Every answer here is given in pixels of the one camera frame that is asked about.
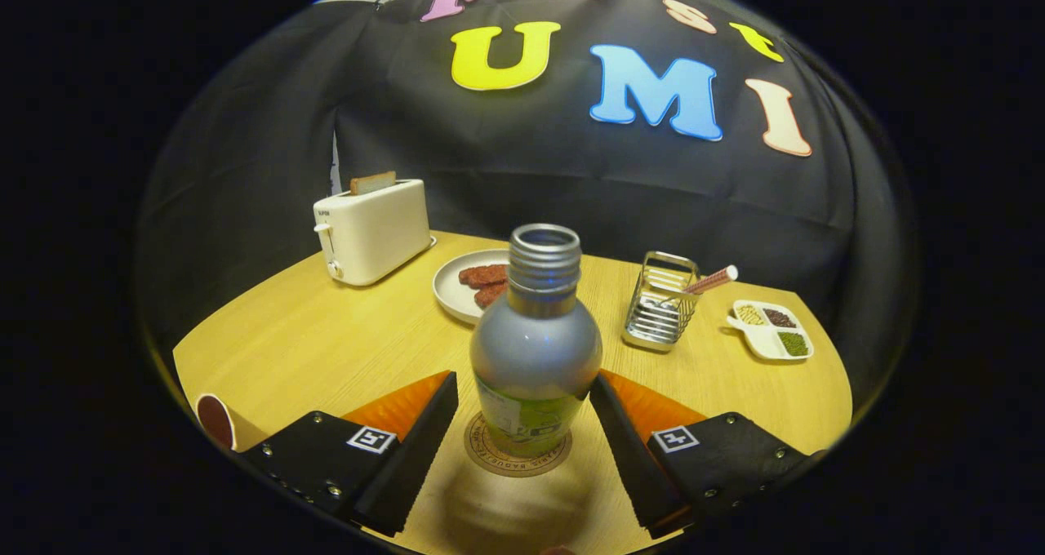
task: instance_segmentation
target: tabletop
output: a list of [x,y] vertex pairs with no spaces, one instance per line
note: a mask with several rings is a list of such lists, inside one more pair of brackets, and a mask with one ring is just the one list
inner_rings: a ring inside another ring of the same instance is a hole
[[[547,473],[501,477],[468,457],[464,431],[480,410],[468,356],[473,327],[439,306],[432,280],[460,255],[508,245],[433,235],[435,247],[373,285],[332,280],[318,253],[216,310],[173,350],[190,403],[203,393],[218,396],[256,429],[247,433],[256,438],[238,439],[250,447],[309,411],[345,414],[450,369],[458,373],[458,411],[405,529],[377,536],[423,553],[498,555],[536,555],[557,545],[579,555],[630,553],[656,542],[635,519],[590,402],[573,424],[568,457]],[[739,412],[807,455],[846,432],[853,406],[845,369],[798,295],[742,281],[714,288],[675,347],[658,353],[621,337],[640,269],[582,257],[578,299],[602,331],[603,368],[710,417]],[[815,354],[783,364],[757,357],[725,321],[738,299],[787,306]]]

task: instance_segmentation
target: metal bottle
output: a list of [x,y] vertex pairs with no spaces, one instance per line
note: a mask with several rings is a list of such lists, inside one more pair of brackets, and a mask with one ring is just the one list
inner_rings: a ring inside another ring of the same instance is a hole
[[500,449],[516,457],[552,450],[577,416],[602,363],[602,337],[577,299],[581,248],[557,225],[512,231],[508,291],[471,338],[483,416]]

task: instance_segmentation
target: white toaster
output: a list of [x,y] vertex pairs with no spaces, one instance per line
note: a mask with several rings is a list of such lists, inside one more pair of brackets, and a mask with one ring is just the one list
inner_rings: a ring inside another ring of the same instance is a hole
[[374,283],[433,242],[421,180],[335,194],[312,205],[312,213],[330,277],[352,285]]

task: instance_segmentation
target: white plate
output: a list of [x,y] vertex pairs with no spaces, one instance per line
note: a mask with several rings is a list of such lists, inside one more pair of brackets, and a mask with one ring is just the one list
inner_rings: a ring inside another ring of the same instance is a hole
[[477,251],[447,261],[432,279],[432,291],[436,293],[439,305],[456,319],[479,324],[479,319],[483,318],[483,309],[475,304],[475,293],[479,291],[461,283],[458,274],[468,268],[498,263],[508,264],[507,249]]
[[[766,324],[753,325],[741,321],[738,308],[746,305],[754,306],[762,320],[766,321]],[[787,315],[787,317],[791,319],[791,322],[794,323],[794,328],[774,326],[772,321],[769,320],[769,317],[766,316],[765,310],[767,308]],[[798,318],[795,317],[794,313],[788,308],[777,304],[770,304],[768,302],[737,300],[733,303],[733,311],[737,315],[737,318],[726,317],[725,320],[733,325],[734,328],[744,332],[744,340],[746,340],[747,346],[751,349],[751,352],[763,360],[796,362],[809,359],[813,355],[813,342],[810,341],[809,333],[802,328],[802,323],[798,322]],[[807,351],[805,355],[792,355],[788,353],[787,349],[784,347],[784,342],[781,341],[781,332],[794,332],[802,336],[802,338],[806,340],[806,348],[809,351]]]

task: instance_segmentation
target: coaster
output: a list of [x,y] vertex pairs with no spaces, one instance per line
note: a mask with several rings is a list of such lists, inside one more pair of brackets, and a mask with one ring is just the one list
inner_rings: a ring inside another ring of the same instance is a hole
[[491,473],[506,478],[533,478],[555,469],[566,460],[574,444],[574,434],[567,432],[562,442],[537,457],[512,457],[490,440],[483,413],[477,414],[464,430],[465,452],[472,461]]

